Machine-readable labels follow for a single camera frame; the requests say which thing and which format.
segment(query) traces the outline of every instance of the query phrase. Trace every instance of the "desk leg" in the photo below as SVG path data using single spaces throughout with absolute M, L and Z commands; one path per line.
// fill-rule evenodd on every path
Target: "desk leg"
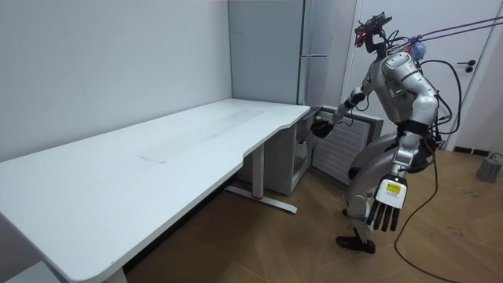
M 264 144 L 261 144 L 253 151 L 253 175 L 252 175 L 252 192 L 244 189 L 239 189 L 235 186 L 228 186 L 226 190 L 229 192 L 240 194 L 243 197 L 248 197 L 253 200 L 260 201 L 264 204 L 272 205 L 276 208 L 281 208 L 290 213 L 296 213 L 297 208 L 293 205 L 270 199 L 264 196 Z
M 123 269 L 117 270 L 112 276 L 110 276 L 104 283 L 127 283 L 126 275 Z

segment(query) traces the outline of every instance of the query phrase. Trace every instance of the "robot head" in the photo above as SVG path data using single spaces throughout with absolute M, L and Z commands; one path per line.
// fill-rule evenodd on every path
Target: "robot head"
M 370 20 L 367 20 L 366 23 L 360 23 L 360 26 L 354 30 L 354 33 L 356 34 L 354 44 L 356 47 L 362 47 L 365 43 L 368 53 L 378 50 L 380 43 L 375 44 L 373 42 L 373 36 L 379 35 L 381 38 L 385 39 L 386 34 L 383 30 L 383 26 L 389 23 L 391 18 L 392 17 L 386 17 L 384 12 L 382 12 L 381 14 L 372 17 Z

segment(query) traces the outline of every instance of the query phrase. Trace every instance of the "robot shoulder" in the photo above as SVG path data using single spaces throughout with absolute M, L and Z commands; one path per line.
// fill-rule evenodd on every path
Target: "robot shoulder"
M 407 64 L 413 64 L 412 57 L 407 52 L 402 51 L 386 57 L 381 66 L 383 71 L 386 72 Z

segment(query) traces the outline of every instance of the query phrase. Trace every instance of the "desk surface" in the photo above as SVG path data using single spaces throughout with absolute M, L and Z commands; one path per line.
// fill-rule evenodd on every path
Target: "desk surface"
M 308 111 L 227 99 L 9 160 L 0 213 L 70 281 L 104 281 Z

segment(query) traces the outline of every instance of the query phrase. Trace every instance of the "yellow label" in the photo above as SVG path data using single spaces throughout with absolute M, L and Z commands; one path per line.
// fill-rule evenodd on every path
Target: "yellow label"
M 388 183 L 387 184 L 387 187 L 386 187 L 386 190 L 387 191 L 390 191 L 392 193 L 400 193 L 400 189 L 402 187 L 400 185 L 397 185 L 397 184 L 393 184 L 393 183 Z

